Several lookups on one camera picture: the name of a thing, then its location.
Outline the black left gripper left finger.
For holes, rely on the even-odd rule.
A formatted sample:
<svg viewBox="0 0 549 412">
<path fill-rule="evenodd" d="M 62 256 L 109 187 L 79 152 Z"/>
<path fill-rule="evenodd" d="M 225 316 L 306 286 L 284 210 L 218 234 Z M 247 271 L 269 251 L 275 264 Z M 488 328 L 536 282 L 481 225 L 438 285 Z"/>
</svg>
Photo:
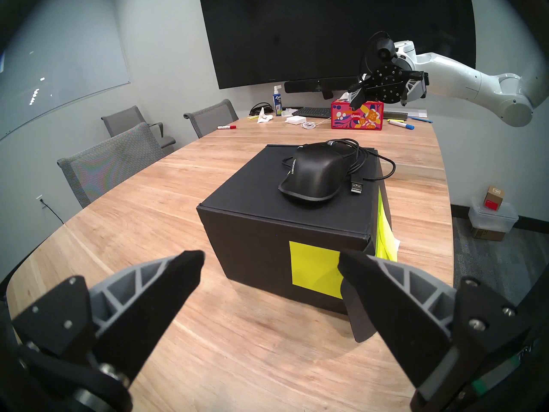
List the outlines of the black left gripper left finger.
<svg viewBox="0 0 549 412">
<path fill-rule="evenodd" d="M 133 265 L 88 287 L 81 275 L 58 283 L 12 324 L 20 360 L 69 380 L 106 364 L 133 383 L 182 306 L 198 287 L 202 250 Z"/>
</svg>

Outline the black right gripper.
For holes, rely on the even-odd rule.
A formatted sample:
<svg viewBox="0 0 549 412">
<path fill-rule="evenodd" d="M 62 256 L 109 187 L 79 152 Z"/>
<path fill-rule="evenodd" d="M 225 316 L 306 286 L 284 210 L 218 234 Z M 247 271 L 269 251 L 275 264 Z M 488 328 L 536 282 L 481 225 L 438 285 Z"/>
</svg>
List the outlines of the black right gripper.
<svg viewBox="0 0 549 412">
<path fill-rule="evenodd" d="M 404 69 L 395 64 L 381 64 L 367 69 L 365 79 L 348 89 L 351 109 L 359 109 L 366 102 L 396 103 L 423 99 L 427 95 L 429 74 Z"/>
</svg>

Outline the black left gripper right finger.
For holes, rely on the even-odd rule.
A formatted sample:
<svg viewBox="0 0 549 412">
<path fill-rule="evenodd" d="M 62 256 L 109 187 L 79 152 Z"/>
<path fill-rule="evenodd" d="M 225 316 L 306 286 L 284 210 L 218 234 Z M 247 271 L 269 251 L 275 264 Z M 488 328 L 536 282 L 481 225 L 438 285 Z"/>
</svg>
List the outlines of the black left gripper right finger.
<svg viewBox="0 0 549 412">
<path fill-rule="evenodd" d="M 473 277 L 340 253 L 338 270 L 415 387 L 411 411 L 536 409 L 536 285 L 515 305 Z"/>
</svg>

